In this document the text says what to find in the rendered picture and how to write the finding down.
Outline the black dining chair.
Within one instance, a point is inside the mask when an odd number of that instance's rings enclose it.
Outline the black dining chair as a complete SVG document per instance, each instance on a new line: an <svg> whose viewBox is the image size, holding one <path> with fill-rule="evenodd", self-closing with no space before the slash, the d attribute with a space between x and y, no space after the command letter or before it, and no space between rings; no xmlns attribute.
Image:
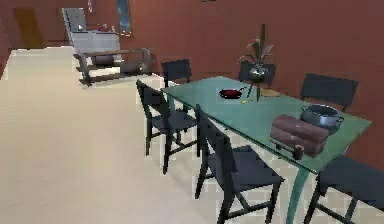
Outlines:
<svg viewBox="0 0 384 224"><path fill-rule="evenodd" d="M230 138L209 120L199 104L194 111L202 156L195 198L200 197L204 181L215 178L224 192L217 224L262 209L267 210L265 224L271 224L284 179L251 146L233 148ZM266 202L249 205L242 195L245 191L266 186L272 187L270 199Z"/></svg>
<svg viewBox="0 0 384 224"><path fill-rule="evenodd" d="M314 73L305 75L300 98L312 98L340 105L345 112L352 104L359 82Z"/></svg>
<svg viewBox="0 0 384 224"><path fill-rule="evenodd" d="M136 81L136 88L146 117L145 155L150 153L151 140L164 135L163 174L166 174L171 155L198 143L181 141L181 132L195 127L197 121L182 109L171 110L163 93L141 80Z"/></svg>
<svg viewBox="0 0 384 224"><path fill-rule="evenodd" d="M256 81L256 78L251 76L251 69L254 67L253 64L251 64L249 61L242 61L240 63L240 71L238 75L239 81ZM266 72L264 74L264 79L262 80L262 83L267 84L268 86L271 86L273 83L273 79L275 76L276 71L276 65L275 64L264 64L263 68L266 69Z"/></svg>
<svg viewBox="0 0 384 224"><path fill-rule="evenodd" d="M339 156L321 170L316 181L316 188L303 224L310 224L316 209L343 224L355 224L352 217L358 201L384 212L384 171L349 157ZM344 216L319 202L320 197L325 196L329 188L351 197L351 202Z"/></svg>
<svg viewBox="0 0 384 224"><path fill-rule="evenodd" d="M180 59L162 63L164 85L169 86L169 81L185 78L190 82L192 76L190 61L188 59Z"/></svg>

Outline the red frying pan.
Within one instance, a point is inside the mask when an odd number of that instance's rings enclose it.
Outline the red frying pan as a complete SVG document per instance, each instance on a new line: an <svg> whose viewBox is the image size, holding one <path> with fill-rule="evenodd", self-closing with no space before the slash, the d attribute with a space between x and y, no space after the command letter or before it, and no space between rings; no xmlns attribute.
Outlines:
<svg viewBox="0 0 384 224"><path fill-rule="evenodd" d="M219 91L219 96L223 99L239 99L243 90L244 87L240 89L222 89Z"/></svg>

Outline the green glass dining table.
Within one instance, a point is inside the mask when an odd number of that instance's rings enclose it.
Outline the green glass dining table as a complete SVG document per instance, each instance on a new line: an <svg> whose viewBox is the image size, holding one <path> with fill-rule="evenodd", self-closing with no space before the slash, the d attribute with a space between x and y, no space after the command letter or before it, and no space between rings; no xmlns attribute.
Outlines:
<svg viewBox="0 0 384 224"><path fill-rule="evenodd" d="M272 121L281 114L298 118L302 107L307 103L284 94L279 97L261 97L259 101L256 101L256 98L247 100L245 97L228 100L219 96L222 89L242 87L247 88L248 85L216 76L166 87L163 92L188 107L193 108L199 104L210 118L222 126L296 166L298 173L292 186L286 221L283 223L295 224L297 206L307 177L310 174L318 174L335 157L345 154L350 144L371 125L371 122L344 113L340 129L328 137L324 150L318 156L312 158L305 155L301 160L295 160L290 152L278 150L270 141Z"/></svg>

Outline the house plant in silver vase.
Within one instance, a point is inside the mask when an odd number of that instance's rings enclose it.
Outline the house plant in silver vase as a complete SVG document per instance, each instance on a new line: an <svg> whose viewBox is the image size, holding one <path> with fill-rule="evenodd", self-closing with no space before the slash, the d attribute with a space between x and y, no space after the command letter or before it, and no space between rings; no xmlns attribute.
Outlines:
<svg viewBox="0 0 384 224"><path fill-rule="evenodd" d="M247 96L250 96L253 87L256 87L256 101L259 101L261 93L259 85L264 79L266 69L263 68L264 60L269 55L269 52L273 48L272 45L265 44L266 39L266 25L262 24L260 29L260 36L255 37L254 40L247 45L252 49L251 53L246 53L237 59L237 63L240 65L242 61L249 61L254 67L251 69L251 76L256 78L256 81L250 81L250 87L248 89Z"/></svg>

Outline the dark wooden shelf bench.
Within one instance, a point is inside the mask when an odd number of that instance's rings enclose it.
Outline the dark wooden shelf bench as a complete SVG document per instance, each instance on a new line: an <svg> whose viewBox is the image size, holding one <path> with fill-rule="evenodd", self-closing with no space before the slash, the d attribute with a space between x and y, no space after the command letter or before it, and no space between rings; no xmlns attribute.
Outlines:
<svg viewBox="0 0 384 224"><path fill-rule="evenodd" d="M129 62L124 60L118 61L115 59L115 56L117 55L126 55L134 53L140 54L139 60ZM87 86L91 86L93 83L97 82L138 76L143 74L151 76L152 65L154 62L154 60L152 59L151 52L148 48L75 53L74 58L77 59L79 62L77 70L82 75L80 82L83 85ZM113 67L118 67L119 72L95 77L90 75L91 70L99 70Z"/></svg>

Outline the grey metal cooking pot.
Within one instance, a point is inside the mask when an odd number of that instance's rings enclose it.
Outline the grey metal cooking pot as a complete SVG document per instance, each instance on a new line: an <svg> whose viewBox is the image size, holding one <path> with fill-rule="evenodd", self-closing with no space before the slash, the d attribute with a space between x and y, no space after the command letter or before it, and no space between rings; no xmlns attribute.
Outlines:
<svg viewBox="0 0 384 224"><path fill-rule="evenodd" d="M326 129L330 135L335 134L344 121L344 118L337 109L323 104L303 106L300 119Z"/></svg>

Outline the grey fridge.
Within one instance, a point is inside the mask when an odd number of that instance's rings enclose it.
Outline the grey fridge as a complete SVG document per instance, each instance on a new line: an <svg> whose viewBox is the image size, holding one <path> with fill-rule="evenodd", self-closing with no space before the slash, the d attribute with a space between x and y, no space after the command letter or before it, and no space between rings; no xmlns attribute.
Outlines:
<svg viewBox="0 0 384 224"><path fill-rule="evenodd" d="M72 34L87 29L86 18L82 8L63 8L62 15L70 44L73 44Z"/></svg>

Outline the brown room door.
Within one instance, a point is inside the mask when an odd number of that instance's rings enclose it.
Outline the brown room door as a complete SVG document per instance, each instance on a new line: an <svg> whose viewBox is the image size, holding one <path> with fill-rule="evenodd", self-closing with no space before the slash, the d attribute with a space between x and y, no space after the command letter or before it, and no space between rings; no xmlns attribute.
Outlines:
<svg viewBox="0 0 384 224"><path fill-rule="evenodd" d="M32 8L16 8L14 14L25 48L43 48L44 41L34 10Z"/></svg>

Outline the framed blue wall picture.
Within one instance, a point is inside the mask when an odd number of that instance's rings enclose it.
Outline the framed blue wall picture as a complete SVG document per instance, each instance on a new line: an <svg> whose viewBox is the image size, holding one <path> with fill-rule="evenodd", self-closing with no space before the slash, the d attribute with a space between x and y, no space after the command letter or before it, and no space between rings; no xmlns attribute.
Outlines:
<svg viewBox="0 0 384 224"><path fill-rule="evenodd" d="M131 34L131 20L129 0L117 0L120 31L124 34Z"/></svg>

